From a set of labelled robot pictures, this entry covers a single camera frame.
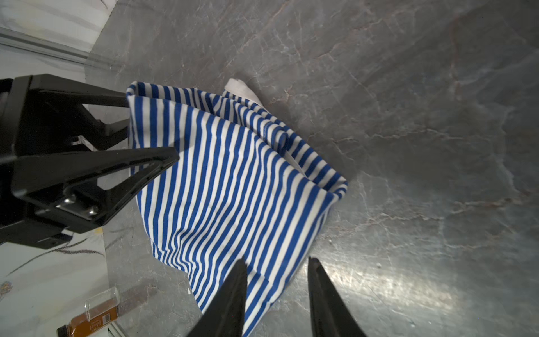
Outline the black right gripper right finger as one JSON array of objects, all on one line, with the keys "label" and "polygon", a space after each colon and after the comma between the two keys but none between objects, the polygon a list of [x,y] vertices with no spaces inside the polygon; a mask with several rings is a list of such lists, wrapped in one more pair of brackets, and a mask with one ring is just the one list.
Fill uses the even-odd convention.
[{"label": "black right gripper right finger", "polygon": [[350,314],[321,262],[310,257],[307,270],[313,336],[366,337]]}]

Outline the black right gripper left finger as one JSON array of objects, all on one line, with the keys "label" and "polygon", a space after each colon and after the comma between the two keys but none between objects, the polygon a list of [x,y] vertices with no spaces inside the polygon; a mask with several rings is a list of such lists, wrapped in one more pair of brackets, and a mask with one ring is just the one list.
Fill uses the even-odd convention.
[{"label": "black right gripper left finger", "polygon": [[188,336],[242,336],[247,281],[246,264],[238,260]]}]

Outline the blue white striped tank top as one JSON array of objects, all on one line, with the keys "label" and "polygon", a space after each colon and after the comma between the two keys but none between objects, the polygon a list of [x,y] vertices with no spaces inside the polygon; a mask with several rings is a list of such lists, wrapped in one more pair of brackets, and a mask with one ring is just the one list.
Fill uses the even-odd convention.
[{"label": "blue white striped tank top", "polygon": [[264,107],[230,91],[136,81],[126,98],[130,147],[179,155],[136,196],[153,256],[186,273],[202,312],[244,261],[250,335],[345,196],[346,179]]}]

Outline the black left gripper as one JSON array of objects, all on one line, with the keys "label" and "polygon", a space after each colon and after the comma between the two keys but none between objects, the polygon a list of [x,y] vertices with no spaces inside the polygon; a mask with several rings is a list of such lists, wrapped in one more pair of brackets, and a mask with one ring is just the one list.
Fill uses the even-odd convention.
[{"label": "black left gripper", "polygon": [[[97,152],[47,154],[49,125],[36,95]],[[172,147],[107,150],[127,139],[129,120],[106,124],[85,108],[129,106],[119,91],[51,74],[1,80],[1,243],[53,249],[68,229],[106,225],[179,159]]]}]

